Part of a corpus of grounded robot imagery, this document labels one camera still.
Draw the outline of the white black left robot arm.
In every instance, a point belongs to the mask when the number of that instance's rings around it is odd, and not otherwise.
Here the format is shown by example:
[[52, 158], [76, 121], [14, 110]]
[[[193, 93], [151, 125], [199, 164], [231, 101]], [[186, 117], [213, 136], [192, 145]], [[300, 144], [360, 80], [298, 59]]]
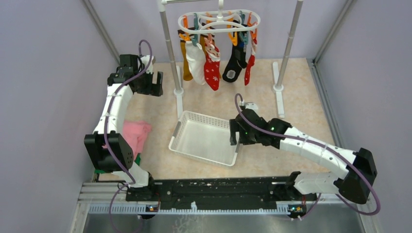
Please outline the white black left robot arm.
[[163, 73], [153, 83], [152, 55], [120, 55], [120, 66], [107, 79], [107, 95], [98, 125], [84, 137], [84, 145], [96, 170], [115, 174], [137, 188], [143, 200], [154, 198], [156, 188], [149, 183], [149, 172], [135, 163], [131, 145], [123, 136], [128, 104], [134, 93], [161, 96]]

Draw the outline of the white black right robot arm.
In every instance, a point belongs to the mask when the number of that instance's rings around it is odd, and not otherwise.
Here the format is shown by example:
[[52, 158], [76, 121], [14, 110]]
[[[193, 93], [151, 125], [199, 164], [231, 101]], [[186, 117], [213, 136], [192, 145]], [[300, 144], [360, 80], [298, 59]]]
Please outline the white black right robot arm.
[[229, 121], [230, 143], [261, 144], [296, 153], [328, 169], [324, 173], [294, 172], [285, 186], [285, 194], [298, 200], [304, 194], [339, 195], [357, 204], [365, 204], [373, 189], [377, 169], [371, 151], [343, 149], [313, 138], [278, 118], [265, 121], [251, 109], [242, 110]]

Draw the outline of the white plastic clip hanger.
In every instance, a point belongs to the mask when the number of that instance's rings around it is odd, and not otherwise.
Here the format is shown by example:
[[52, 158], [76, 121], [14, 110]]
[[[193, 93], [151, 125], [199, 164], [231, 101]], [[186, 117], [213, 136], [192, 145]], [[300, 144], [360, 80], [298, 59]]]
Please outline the white plastic clip hanger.
[[255, 31], [261, 23], [261, 17], [246, 9], [224, 10], [224, 1], [218, 1], [218, 10], [184, 13], [188, 18], [189, 28], [183, 27], [183, 15], [178, 18], [178, 26], [189, 34], [233, 33]]

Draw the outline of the mustard yellow sock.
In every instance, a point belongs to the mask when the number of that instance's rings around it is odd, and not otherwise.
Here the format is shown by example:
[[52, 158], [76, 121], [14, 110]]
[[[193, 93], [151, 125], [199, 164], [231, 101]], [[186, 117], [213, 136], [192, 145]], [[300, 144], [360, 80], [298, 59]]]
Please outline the mustard yellow sock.
[[183, 80], [184, 81], [191, 81], [193, 79], [192, 74], [189, 70], [189, 64], [186, 58], [186, 34], [182, 30], [177, 30], [178, 35], [180, 37], [180, 48], [183, 56]]

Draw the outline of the white sock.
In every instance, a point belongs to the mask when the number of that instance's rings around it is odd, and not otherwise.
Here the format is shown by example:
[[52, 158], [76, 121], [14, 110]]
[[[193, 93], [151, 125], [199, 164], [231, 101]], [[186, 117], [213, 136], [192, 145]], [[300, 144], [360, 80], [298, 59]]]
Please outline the white sock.
[[187, 41], [185, 48], [190, 74], [197, 84], [204, 85], [206, 83], [204, 75], [206, 57], [202, 46], [200, 43], [194, 44], [192, 41]]

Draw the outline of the pink clothespin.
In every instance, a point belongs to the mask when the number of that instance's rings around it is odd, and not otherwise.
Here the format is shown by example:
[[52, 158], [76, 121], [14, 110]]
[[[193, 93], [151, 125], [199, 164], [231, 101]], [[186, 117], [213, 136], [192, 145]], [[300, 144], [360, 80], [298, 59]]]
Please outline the pink clothespin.
[[207, 37], [205, 38], [205, 47], [212, 47], [214, 46], [214, 37], [213, 34], [208, 33]]

